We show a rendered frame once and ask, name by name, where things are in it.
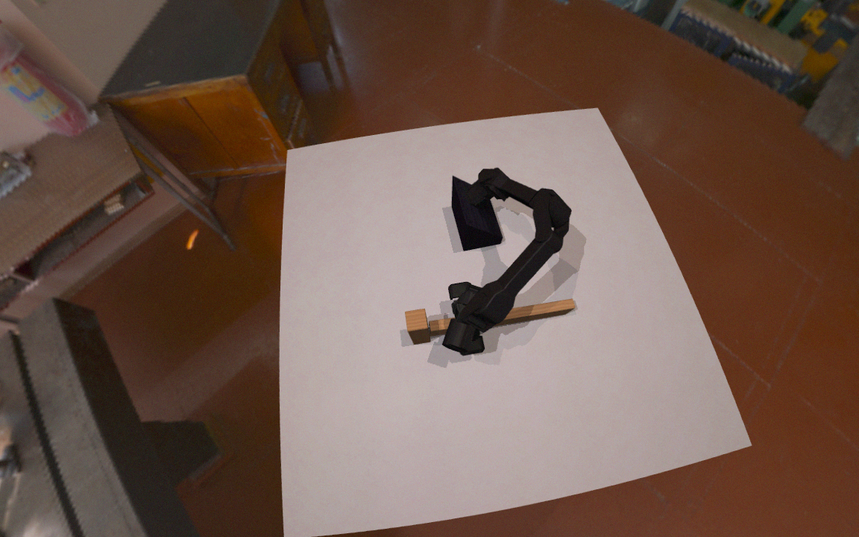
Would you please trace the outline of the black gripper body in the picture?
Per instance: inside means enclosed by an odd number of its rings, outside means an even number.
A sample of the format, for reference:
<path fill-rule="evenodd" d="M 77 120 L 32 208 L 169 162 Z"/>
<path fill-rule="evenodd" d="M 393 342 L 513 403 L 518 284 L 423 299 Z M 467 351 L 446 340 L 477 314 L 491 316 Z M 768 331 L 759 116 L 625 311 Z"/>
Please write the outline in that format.
<path fill-rule="evenodd" d="M 463 293 L 466 292 L 466 288 L 467 288 L 468 284 L 471 284 L 471 283 L 462 282 L 462 283 L 458 283 L 458 284 L 449 285 L 450 300 L 453 300 L 453 298 L 457 298 L 460 295 L 463 295 Z M 456 308 L 456 302 L 457 302 L 457 300 L 453 302 L 454 308 Z M 453 309 L 453 310 L 454 310 L 454 314 L 456 314 L 456 309 Z M 458 318 L 457 314 L 456 314 L 456 318 Z M 460 353 L 461 356 L 471 356 L 471 354 L 480 354 L 480 353 L 482 353 L 482 351 L 485 350 L 482 336 L 477 336 L 477 334 L 479 334 L 479 332 L 478 332 L 478 330 L 475 330 L 475 333 L 473 335 L 473 340 L 471 340 L 470 349 L 468 349 L 468 351 L 466 351 L 466 353 L 464 353 L 464 354 Z"/>

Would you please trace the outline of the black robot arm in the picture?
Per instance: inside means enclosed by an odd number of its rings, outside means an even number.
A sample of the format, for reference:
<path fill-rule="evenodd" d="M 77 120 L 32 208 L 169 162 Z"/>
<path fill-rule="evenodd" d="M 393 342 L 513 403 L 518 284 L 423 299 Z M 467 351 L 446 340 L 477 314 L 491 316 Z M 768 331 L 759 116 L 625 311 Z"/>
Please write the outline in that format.
<path fill-rule="evenodd" d="M 492 197 L 505 201 L 510 196 L 528 205 L 533 210 L 536 234 L 535 240 L 523 249 L 523 253 L 501 277 L 484 288 L 468 284 L 466 292 L 458 297 L 458 318 L 450 320 L 442 344 L 447 349 L 463 354 L 470 349 L 475 330 L 484 333 L 503 321 L 514 308 L 515 297 L 523 286 L 553 254 L 562 249 L 572 211 L 552 189 L 536 190 L 523 186 L 499 168 L 483 168 L 478 174 L 478 181 L 464 188 L 468 203 L 480 210 Z"/>

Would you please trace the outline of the brown wooden board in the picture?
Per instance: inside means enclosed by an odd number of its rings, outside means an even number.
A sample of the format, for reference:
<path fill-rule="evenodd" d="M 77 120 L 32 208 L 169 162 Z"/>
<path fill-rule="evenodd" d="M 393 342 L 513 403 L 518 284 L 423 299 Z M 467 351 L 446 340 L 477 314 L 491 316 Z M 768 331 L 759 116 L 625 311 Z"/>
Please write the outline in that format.
<path fill-rule="evenodd" d="M 501 321 L 499 324 L 494 325 L 510 325 L 523 321 L 534 321 L 543 318 L 551 318 L 553 316 L 567 314 L 572 309 L 575 309 L 575 303 L 573 299 L 563 300 L 563 301 L 554 301 L 544 304 L 535 304 L 524 306 L 520 308 L 512 308 L 510 313 L 507 314 L 506 318 Z M 429 334 L 430 336 L 437 336 L 437 334 L 446 334 L 447 329 L 449 329 L 451 318 L 429 321 Z"/>

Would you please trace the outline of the dark brown wooden post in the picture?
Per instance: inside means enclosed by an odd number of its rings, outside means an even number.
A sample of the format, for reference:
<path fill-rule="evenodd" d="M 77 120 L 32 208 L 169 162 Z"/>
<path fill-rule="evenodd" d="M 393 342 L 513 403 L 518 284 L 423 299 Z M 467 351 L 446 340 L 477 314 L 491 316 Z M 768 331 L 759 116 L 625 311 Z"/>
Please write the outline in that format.
<path fill-rule="evenodd" d="M 429 328 L 427 327 L 427 314 L 425 309 L 408 310 L 405 312 L 406 327 L 413 344 L 430 342 Z"/>

